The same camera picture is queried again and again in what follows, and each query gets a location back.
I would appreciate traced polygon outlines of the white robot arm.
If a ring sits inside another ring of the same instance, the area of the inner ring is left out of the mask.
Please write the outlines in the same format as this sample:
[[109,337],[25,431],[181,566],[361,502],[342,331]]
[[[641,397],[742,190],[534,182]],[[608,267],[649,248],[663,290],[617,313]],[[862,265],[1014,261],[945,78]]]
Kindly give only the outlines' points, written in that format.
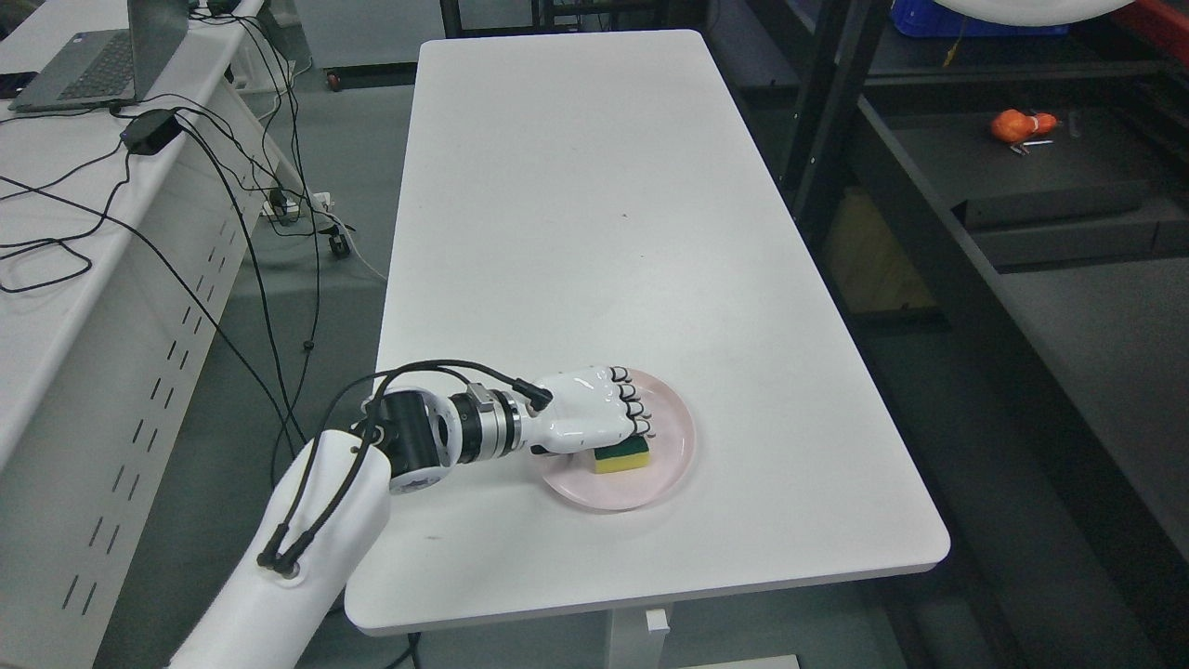
[[292,668],[386,525],[395,492],[529,443],[560,393],[474,361],[379,370],[361,419],[323,428],[276,484],[243,558],[170,668]]

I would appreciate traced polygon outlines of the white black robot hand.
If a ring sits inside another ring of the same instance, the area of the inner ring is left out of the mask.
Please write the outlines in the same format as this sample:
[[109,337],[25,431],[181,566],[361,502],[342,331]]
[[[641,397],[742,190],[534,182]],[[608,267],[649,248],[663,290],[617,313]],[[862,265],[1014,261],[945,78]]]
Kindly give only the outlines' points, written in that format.
[[587,367],[540,377],[531,384],[549,391],[552,399],[522,422],[520,444],[530,452],[578,453],[655,433],[633,370]]

